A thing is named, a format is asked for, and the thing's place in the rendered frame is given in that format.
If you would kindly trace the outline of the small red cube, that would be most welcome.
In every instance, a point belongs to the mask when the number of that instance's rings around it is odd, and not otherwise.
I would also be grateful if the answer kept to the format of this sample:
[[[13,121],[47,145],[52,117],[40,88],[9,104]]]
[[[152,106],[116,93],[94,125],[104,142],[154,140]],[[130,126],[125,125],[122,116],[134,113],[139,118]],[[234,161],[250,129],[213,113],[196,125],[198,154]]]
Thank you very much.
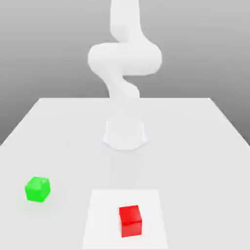
[[[119,207],[121,237],[142,234],[142,216],[138,205]]]

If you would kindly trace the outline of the small green cube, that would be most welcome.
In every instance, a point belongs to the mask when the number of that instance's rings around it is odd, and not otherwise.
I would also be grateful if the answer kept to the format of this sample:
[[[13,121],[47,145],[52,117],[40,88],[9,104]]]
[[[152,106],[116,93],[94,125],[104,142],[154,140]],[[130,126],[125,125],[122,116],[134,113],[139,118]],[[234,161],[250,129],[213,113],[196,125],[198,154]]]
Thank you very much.
[[[34,176],[25,186],[26,198],[29,201],[43,203],[51,191],[48,178]]]

